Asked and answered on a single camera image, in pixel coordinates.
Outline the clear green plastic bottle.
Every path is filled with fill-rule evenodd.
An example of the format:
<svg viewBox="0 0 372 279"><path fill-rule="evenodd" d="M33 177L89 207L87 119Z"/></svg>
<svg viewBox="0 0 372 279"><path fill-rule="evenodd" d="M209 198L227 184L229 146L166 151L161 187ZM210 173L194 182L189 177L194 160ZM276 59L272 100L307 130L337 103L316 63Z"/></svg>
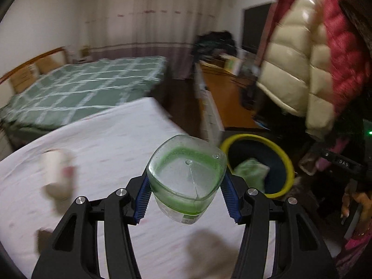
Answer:
<svg viewBox="0 0 372 279"><path fill-rule="evenodd" d="M161 144L146 166L160 210L192 225L213 201L227 169L225 153L209 142L176 135Z"/></svg>

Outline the brown small box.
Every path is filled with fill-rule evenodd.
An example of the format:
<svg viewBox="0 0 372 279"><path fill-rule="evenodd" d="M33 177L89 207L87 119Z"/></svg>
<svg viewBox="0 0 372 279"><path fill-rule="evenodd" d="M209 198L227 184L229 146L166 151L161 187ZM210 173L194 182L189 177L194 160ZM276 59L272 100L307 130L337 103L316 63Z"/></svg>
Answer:
<svg viewBox="0 0 372 279"><path fill-rule="evenodd" d="M42 251L46 248L49 243L49 239L53 234L53 230L51 229L38 229L36 232L36 244L37 244L37 252L39 255L42 254Z"/></svg>

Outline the white paper cup apple print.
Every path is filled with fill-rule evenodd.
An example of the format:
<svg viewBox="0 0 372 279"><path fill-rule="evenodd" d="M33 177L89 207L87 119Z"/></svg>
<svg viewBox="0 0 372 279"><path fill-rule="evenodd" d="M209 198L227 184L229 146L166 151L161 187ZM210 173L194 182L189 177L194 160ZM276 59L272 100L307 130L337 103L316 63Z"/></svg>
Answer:
<svg viewBox="0 0 372 279"><path fill-rule="evenodd" d="M70 150L49 149L40 156L43 190L54 200L65 200L74 189L74 156Z"/></svg>

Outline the white dotted tablecloth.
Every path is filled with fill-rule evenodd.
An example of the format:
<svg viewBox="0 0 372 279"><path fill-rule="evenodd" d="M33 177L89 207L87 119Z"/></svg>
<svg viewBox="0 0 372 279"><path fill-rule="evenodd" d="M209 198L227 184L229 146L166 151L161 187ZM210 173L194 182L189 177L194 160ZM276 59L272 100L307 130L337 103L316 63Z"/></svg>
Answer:
<svg viewBox="0 0 372 279"><path fill-rule="evenodd" d="M70 202L44 192L42 154L69 151L77 169L74 196L105 198L143 173L163 142L182 133L154 99L126 103L47 134L1 161L1 243L30 277L38 260L37 233L54 229ZM143 278L229 278L244 228L217 193L192 225L169 219L150 200L145 217L129 229Z"/></svg>

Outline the black bin yellow rim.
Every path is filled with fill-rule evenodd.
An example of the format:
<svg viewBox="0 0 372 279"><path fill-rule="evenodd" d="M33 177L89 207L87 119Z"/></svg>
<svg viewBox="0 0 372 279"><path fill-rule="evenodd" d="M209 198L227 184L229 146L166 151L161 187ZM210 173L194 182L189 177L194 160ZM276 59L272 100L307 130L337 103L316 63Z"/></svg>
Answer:
<svg viewBox="0 0 372 279"><path fill-rule="evenodd" d="M222 141L229 175L239 176L268 198L286 195L294 185L294 166L273 141L252 133L239 133Z"/></svg>

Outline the bed with green plaid duvet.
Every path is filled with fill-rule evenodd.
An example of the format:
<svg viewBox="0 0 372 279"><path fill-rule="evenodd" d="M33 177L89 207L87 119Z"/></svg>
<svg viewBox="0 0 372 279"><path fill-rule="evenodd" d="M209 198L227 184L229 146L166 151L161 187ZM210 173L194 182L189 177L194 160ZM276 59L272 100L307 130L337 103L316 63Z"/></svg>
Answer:
<svg viewBox="0 0 372 279"><path fill-rule="evenodd" d="M146 97L165 80L163 56L100 59L42 75L1 108L1 122L55 130L86 116Z"/></svg>

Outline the wooden desk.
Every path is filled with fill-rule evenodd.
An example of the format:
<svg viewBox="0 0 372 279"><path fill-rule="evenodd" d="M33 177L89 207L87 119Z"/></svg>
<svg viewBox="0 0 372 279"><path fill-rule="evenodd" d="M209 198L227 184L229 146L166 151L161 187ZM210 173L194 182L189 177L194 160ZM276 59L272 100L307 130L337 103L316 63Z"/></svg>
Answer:
<svg viewBox="0 0 372 279"><path fill-rule="evenodd" d="M229 72L199 62L195 65L194 89L204 140L218 146L225 139L226 131L257 128L252 112L240 103L240 86Z"/></svg>

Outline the wooden headboard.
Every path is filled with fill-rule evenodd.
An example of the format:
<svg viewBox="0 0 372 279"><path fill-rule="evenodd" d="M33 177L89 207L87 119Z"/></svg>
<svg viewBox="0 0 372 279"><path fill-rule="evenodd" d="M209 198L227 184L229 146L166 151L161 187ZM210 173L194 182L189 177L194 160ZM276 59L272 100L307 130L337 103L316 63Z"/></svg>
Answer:
<svg viewBox="0 0 372 279"><path fill-rule="evenodd" d="M25 63L19 65L18 67L12 69L10 72L6 73L3 77L1 77L1 84L8 83L11 86L12 90L14 91L14 89L13 89L11 83L10 83L10 76L12 74L14 74L15 72L17 72L18 70L20 70L21 68L27 66L27 65L32 65L37 70L38 78L41 77L42 74L39 72L37 66L35 65L35 62L38 59L41 59L41 58L46 57L46 56L51 56L54 60L56 60L57 62L60 62L62 64L62 66L66 65L66 64L69 64L69 58L68 58L69 56L68 56L66 48L65 47L59 47L59 48L50 50L48 52L42 53L39 56L36 56L36 57L26 61Z"/></svg>

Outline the cream puffer jacket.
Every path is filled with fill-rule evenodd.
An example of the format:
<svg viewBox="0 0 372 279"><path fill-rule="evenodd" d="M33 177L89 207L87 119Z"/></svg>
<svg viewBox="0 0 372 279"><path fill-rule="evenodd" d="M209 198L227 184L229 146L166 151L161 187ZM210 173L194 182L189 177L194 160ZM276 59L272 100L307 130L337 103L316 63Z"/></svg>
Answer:
<svg viewBox="0 0 372 279"><path fill-rule="evenodd" d="M307 133L318 139L335 119L323 3L294 0L273 31L258 83L282 110L304 117Z"/></svg>

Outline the left brown pillow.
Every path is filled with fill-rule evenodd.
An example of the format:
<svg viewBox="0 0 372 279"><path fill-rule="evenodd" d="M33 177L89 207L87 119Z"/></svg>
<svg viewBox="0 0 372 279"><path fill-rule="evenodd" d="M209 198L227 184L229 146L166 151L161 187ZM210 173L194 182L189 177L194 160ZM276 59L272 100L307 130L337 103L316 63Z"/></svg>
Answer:
<svg viewBox="0 0 372 279"><path fill-rule="evenodd" d="M10 83L16 94L32 86L38 79L37 70L32 65L27 65L10 76Z"/></svg>

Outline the brown pillow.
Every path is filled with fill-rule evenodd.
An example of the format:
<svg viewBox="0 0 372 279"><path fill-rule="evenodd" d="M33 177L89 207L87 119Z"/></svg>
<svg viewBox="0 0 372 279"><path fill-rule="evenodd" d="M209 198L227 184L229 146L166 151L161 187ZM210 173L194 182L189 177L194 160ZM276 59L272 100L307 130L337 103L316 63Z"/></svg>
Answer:
<svg viewBox="0 0 372 279"><path fill-rule="evenodd" d="M32 86L38 79L37 70L32 65L27 65L10 76L10 83L16 94Z"/></svg>
<svg viewBox="0 0 372 279"><path fill-rule="evenodd" d="M38 59L35 62L35 65L37 66L41 74L47 74L55 69L62 67L62 64L54 60L51 56L46 56Z"/></svg>

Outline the right brown pillow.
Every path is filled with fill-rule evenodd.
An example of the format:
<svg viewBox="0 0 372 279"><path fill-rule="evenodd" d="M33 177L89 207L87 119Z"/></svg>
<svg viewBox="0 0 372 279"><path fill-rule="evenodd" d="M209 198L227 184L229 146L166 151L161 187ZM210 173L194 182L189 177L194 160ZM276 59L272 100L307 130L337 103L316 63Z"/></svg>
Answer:
<svg viewBox="0 0 372 279"><path fill-rule="evenodd" d="M46 56L38 59L35 62L35 65L37 66L41 74L47 74L55 69L62 67L62 64L54 60L51 56Z"/></svg>

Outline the red puffer jacket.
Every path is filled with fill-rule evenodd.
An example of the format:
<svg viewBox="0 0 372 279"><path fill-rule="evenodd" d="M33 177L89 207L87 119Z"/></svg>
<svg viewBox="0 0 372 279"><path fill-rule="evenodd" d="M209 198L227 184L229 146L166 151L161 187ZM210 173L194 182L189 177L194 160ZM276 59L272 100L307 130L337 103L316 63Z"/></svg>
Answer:
<svg viewBox="0 0 372 279"><path fill-rule="evenodd" d="M338 116L362 91L371 76L371 60L361 36L342 11L350 0L324 0L323 23L330 48L334 115ZM294 0L277 0L267 37L267 47L275 27Z"/></svg>

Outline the pile of dark clothes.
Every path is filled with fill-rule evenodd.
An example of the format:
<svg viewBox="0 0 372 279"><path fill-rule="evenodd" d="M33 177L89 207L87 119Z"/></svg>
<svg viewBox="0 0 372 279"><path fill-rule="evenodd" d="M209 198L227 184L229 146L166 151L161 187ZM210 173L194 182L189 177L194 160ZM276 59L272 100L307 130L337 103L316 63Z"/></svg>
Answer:
<svg viewBox="0 0 372 279"><path fill-rule="evenodd" d="M227 30L197 36L191 50L193 63L213 58L222 53L237 56L236 42Z"/></svg>

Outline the black television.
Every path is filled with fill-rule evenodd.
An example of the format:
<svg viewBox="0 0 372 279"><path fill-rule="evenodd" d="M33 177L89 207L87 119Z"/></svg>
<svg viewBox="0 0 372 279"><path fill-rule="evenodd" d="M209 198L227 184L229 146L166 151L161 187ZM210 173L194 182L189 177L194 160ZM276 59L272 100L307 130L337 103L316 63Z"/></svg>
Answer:
<svg viewBox="0 0 372 279"><path fill-rule="evenodd" d="M260 4L244 10L242 49L256 54L272 3Z"/></svg>

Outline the pink striped curtain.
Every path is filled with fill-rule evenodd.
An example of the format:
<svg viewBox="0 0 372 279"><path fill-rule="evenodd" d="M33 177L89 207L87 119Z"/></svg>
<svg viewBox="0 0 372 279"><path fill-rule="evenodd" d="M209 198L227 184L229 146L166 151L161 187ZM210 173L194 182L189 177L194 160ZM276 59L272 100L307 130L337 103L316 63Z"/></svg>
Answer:
<svg viewBox="0 0 372 279"><path fill-rule="evenodd" d="M84 0L83 44L94 59L163 56L186 79L193 44L215 29L222 1Z"/></svg>

